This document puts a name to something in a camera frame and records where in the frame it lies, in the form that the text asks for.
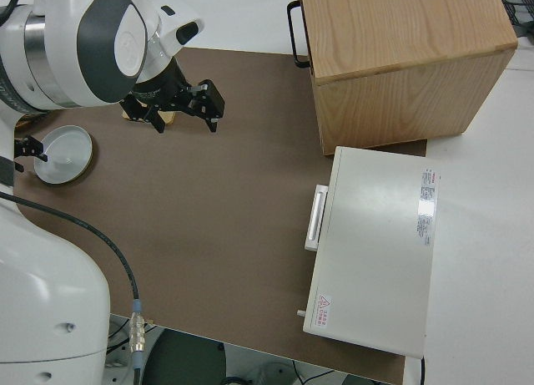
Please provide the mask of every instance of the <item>metal connector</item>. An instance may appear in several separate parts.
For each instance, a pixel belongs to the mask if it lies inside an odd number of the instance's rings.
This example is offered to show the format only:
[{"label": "metal connector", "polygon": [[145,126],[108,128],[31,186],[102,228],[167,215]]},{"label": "metal connector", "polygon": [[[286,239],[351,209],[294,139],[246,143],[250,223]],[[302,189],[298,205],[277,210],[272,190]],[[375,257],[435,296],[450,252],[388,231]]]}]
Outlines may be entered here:
[{"label": "metal connector", "polygon": [[130,351],[144,351],[144,318],[140,312],[134,312],[130,319]]}]

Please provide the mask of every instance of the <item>cable connector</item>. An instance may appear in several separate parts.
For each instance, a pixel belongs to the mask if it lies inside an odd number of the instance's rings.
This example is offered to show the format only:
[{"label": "cable connector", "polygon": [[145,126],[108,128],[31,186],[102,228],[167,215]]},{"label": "cable connector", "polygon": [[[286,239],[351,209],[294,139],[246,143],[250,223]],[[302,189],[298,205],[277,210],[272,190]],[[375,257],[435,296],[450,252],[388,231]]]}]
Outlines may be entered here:
[{"label": "cable connector", "polygon": [[130,351],[144,351],[144,319],[140,312],[134,312],[130,319]]},{"label": "cable connector", "polygon": [[133,369],[143,369],[144,352],[144,318],[141,315],[141,301],[133,301],[133,313],[130,318],[130,351]]}]

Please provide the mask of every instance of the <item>white bowl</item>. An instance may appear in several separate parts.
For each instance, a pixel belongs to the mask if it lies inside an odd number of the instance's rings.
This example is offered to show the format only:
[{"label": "white bowl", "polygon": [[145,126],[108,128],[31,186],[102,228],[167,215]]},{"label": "white bowl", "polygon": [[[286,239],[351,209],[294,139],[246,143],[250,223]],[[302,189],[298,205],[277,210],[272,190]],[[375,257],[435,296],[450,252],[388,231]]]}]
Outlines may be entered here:
[{"label": "white bowl", "polygon": [[51,185],[78,178],[89,166],[93,156],[91,136],[79,126],[62,126],[43,139],[43,152],[48,162],[35,159],[35,173]]}]

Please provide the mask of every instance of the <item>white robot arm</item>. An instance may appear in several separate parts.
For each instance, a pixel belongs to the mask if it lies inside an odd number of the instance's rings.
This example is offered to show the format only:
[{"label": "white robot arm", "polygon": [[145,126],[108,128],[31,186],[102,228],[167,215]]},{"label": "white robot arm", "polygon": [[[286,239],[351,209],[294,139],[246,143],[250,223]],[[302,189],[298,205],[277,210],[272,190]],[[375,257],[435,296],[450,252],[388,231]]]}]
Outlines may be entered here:
[{"label": "white robot arm", "polygon": [[[0,8],[2,194],[13,194],[13,132],[24,114],[119,102],[132,120],[159,132],[160,110],[197,115],[215,131],[224,101],[209,80],[190,85],[174,59],[203,28],[179,0],[17,3]],[[109,318],[102,272],[5,198],[0,289],[0,382],[100,385]]]}]

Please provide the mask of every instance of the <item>white box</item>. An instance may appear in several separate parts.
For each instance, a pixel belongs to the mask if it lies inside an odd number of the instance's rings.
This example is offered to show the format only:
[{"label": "white box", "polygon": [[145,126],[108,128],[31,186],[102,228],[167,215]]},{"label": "white box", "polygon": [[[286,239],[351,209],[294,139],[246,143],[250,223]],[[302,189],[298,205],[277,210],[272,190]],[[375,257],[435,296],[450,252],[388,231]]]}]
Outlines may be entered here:
[{"label": "white box", "polygon": [[423,357],[439,181],[433,165],[336,149],[305,332]]}]

